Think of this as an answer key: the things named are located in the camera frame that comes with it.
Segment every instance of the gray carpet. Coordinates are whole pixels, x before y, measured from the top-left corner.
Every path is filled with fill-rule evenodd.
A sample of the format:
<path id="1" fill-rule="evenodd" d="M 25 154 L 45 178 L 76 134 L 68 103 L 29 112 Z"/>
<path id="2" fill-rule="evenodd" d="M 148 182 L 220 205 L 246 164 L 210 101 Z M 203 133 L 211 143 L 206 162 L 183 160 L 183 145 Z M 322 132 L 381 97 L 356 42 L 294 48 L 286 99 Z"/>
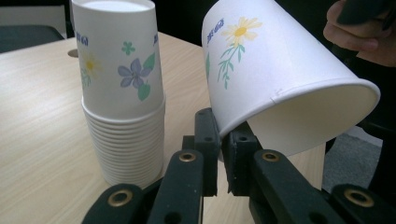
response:
<path id="1" fill-rule="evenodd" d="M 348 134 L 341 134 L 326 154 L 322 188 L 331 192 L 339 184 L 367 188 L 381 148 Z"/>

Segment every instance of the metal ring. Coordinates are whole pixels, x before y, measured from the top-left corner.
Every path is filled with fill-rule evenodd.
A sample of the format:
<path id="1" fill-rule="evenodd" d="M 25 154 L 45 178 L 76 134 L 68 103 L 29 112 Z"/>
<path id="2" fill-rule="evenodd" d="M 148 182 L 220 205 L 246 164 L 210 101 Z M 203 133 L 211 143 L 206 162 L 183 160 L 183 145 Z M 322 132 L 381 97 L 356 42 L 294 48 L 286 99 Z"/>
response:
<path id="1" fill-rule="evenodd" d="M 124 194 L 125 197 L 122 198 L 122 200 L 118 200 L 117 196 L 119 196 L 120 194 Z M 134 194 L 128 190 L 128 189 L 120 189 L 114 193 L 112 193 L 110 195 L 110 197 L 108 197 L 108 204 L 110 204 L 113 207 L 120 207 L 123 206 L 125 204 L 127 204 L 128 202 L 130 202 L 132 200 L 132 197 L 134 196 Z"/>
<path id="2" fill-rule="evenodd" d="M 357 199 L 354 195 L 359 195 L 363 200 Z M 357 204 L 361 207 L 372 207 L 374 205 L 374 200 L 370 195 L 364 193 L 357 189 L 346 189 L 344 191 L 344 196 L 352 203 Z"/>
<path id="3" fill-rule="evenodd" d="M 279 156 L 273 152 L 262 153 L 262 158 L 266 161 L 279 161 Z"/>
<path id="4" fill-rule="evenodd" d="M 181 153 L 181 154 L 178 156 L 178 158 L 179 158 L 181 161 L 195 161 L 196 156 L 195 156 L 195 154 L 193 154 L 193 153 L 184 152 L 184 153 Z"/>

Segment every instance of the stack of paper cups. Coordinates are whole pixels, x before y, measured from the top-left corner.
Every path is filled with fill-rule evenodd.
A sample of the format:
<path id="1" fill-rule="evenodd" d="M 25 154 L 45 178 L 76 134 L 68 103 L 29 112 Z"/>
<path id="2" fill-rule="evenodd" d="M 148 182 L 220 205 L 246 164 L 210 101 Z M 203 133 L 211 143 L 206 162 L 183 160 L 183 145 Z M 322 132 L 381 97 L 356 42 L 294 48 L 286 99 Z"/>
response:
<path id="1" fill-rule="evenodd" d="M 165 97 L 155 5 L 72 3 L 82 107 L 104 178 L 143 188 L 163 167 Z"/>

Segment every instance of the small green flower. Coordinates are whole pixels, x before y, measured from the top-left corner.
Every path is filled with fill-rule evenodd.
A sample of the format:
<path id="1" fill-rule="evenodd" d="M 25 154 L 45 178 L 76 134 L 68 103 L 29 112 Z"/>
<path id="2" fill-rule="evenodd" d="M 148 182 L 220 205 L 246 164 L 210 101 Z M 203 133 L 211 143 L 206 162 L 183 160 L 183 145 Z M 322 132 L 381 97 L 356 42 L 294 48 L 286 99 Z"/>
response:
<path id="1" fill-rule="evenodd" d="M 132 46 L 132 42 L 124 41 L 122 51 L 126 53 L 126 55 L 131 55 L 136 49 Z"/>

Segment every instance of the finger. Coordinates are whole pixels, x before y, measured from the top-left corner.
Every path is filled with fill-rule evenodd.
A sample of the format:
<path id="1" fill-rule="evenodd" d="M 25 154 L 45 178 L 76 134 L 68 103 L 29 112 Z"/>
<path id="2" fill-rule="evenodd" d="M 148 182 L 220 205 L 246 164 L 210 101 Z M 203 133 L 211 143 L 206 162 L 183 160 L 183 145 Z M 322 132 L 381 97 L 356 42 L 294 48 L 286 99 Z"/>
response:
<path id="1" fill-rule="evenodd" d="M 337 26 L 327 23 L 323 29 L 326 39 L 343 49 L 354 51 L 373 51 L 378 48 L 378 41 L 375 38 L 361 38 L 340 29 Z"/>
<path id="2" fill-rule="evenodd" d="M 339 24 L 337 22 L 337 18 L 341 14 L 344 5 L 345 5 L 345 1 L 338 1 L 329 8 L 327 12 L 327 20 L 329 23 L 355 36 L 362 38 L 368 38 L 368 37 L 379 38 L 389 35 L 389 31 L 382 30 L 382 20 L 379 19 L 372 19 L 364 24 L 359 24 L 359 25 Z"/>

